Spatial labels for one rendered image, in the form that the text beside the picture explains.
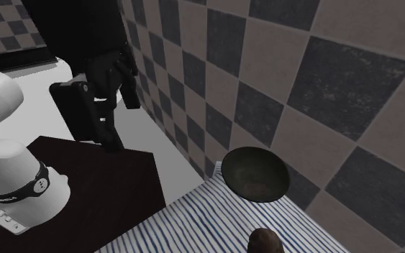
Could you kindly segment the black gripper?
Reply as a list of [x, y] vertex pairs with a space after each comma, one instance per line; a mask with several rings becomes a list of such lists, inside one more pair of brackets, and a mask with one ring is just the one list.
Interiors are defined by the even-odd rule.
[[[138, 68], [128, 42], [119, 0], [21, 0], [48, 50], [64, 60], [75, 82], [49, 87], [55, 105], [77, 142], [106, 152], [124, 145], [114, 126], [121, 92], [127, 109], [139, 109]], [[108, 98], [95, 101], [97, 98]]]

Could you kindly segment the dark robot stand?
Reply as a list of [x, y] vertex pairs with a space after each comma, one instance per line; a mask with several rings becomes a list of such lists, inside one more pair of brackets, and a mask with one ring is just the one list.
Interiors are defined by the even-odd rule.
[[38, 137], [27, 148], [68, 176], [70, 200], [56, 217], [23, 234], [0, 226], [0, 253], [95, 253], [165, 207], [149, 152], [106, 153], [52, 137]]

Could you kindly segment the white blue striped bed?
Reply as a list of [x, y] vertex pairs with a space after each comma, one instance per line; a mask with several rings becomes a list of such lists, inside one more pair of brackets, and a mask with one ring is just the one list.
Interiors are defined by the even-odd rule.
[[289, 198], [254, 203], [213, 176], [95, 253], [246, 253], [250, 234], [267, 228], [285, 253], [350, 253]]

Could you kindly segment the dark round bowl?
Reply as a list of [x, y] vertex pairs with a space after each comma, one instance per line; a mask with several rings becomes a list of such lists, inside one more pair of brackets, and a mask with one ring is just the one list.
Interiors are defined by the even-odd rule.
[[284, 161], [259, 147], [238, 147], [222, 160], [222, 177], [237, 196], [255, 203], [271, 203], [282, 198], [291, 179]]

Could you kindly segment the brown rounded object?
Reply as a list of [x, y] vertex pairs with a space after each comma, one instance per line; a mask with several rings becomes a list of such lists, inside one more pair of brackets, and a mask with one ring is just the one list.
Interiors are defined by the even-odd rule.
[[257, 228], [249, 236], [247, 253], [285, 253], [283, 243], [271, 229]]

